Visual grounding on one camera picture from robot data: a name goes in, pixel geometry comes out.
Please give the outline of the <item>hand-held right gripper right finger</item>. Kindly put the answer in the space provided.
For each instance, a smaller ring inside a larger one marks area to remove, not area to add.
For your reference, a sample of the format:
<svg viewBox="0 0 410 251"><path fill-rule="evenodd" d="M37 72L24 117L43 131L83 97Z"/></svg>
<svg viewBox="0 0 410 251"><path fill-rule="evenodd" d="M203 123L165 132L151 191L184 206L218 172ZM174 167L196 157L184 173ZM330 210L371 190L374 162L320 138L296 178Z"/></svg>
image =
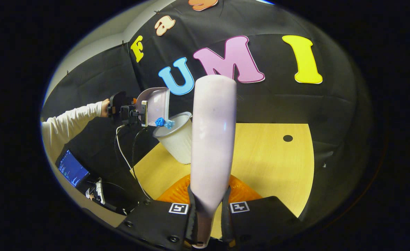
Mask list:
<svg viewBox="0 0 410 251"><path fill-rule="evenodd" d="M273 245L297 235L302 222L276 196L262 197L231 175L222 200L222 241Z"/></svg>

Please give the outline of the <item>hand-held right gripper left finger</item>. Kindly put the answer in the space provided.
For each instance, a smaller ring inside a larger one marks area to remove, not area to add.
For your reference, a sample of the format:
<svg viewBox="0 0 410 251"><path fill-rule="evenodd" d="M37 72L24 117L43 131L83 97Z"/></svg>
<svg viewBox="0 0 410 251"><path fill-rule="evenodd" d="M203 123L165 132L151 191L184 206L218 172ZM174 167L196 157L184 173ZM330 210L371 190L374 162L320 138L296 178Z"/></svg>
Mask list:
<svg viewBox="0 0 410 251"><path fill-rule="evenodd" d="M157 200L141 201L117 230L153 250L191 249L198 242L198 218L189 184L190 175L186 175Z"/></svg>

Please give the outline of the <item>pink plastic dustpan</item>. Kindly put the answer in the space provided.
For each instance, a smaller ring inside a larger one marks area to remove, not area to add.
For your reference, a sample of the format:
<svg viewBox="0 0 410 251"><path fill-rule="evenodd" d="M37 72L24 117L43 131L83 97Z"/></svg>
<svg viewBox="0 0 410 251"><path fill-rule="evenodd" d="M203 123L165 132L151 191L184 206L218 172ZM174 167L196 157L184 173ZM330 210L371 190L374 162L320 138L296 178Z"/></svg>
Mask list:
<svg viewBox="0 0 410 251"><path fill-rule="evenodd" d="M167 87L149 88L137 98L136 110L141 113L139 119L143 127L155 127L155 121L162 117L169 118L170 90Z"/></svg>

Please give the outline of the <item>blue paper trash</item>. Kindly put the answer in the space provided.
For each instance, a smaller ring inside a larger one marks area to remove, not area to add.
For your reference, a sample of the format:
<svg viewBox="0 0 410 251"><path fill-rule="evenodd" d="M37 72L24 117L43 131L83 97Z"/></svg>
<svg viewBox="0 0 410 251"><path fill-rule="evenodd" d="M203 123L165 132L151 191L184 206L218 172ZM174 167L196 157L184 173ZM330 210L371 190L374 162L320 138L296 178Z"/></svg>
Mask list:
<svg viewBox="0 0 410 251"><path fill-rule="evenodd" d="M168 130L171 130L175 123L175 121L169 119L165 120L163 117L159 117L155 121L156 127L166 127Z"/></svg>

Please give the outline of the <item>white ribbed garbage bin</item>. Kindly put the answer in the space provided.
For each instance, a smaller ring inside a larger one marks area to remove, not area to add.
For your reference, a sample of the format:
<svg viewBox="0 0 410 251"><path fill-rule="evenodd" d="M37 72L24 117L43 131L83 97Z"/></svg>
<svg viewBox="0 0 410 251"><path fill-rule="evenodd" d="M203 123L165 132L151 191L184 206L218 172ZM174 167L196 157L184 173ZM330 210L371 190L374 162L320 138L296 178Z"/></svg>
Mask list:
<svg viewBox="0 0 410 251"><path fill-rule="evenodd" d="M171 130L156 127L153 137L181 164L192 160L192 113L183 112L168 118L175 121Z"/></svg>

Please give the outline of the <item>small pink broom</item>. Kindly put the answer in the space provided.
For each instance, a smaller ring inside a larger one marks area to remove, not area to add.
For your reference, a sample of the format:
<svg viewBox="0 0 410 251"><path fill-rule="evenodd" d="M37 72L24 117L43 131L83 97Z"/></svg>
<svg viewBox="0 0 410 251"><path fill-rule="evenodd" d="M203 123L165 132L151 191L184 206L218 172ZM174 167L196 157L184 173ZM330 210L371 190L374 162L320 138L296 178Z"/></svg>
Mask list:
<svg viewBox="0 0 410 251"><path fill-rule="evenodd" d="M226 76L203 76L195 84L189 187L198 217L197 249L207 247L215 212L229 187L236 95L236 82Z"/></svg>

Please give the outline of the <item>small white device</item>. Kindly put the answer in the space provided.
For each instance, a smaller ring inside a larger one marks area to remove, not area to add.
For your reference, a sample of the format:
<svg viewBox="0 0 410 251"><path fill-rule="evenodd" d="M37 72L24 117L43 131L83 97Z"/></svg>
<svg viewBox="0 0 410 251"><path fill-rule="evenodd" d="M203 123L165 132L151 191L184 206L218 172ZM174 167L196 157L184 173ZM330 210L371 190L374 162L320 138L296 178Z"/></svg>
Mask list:
<svg viewBox="0 0 410 251"><path fill-rule="evenodd" d="M102 178L97 178L95 181L87 181L89 188L85 191L85 197L102 205L106 204L103 195Z"/></svg>

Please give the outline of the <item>blue lit screen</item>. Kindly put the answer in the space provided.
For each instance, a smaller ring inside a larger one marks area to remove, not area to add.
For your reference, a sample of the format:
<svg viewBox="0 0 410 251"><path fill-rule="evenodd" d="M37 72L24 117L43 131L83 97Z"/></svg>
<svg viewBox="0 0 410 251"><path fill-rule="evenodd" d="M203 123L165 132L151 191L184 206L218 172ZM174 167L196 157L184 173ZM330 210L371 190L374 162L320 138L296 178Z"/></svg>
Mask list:
<svg viewBox="0 0 410 251"><path fill-rule="evenodd" d="M73 187L79 187L90 172L67 150L59 162L58 170Z"/></svg>

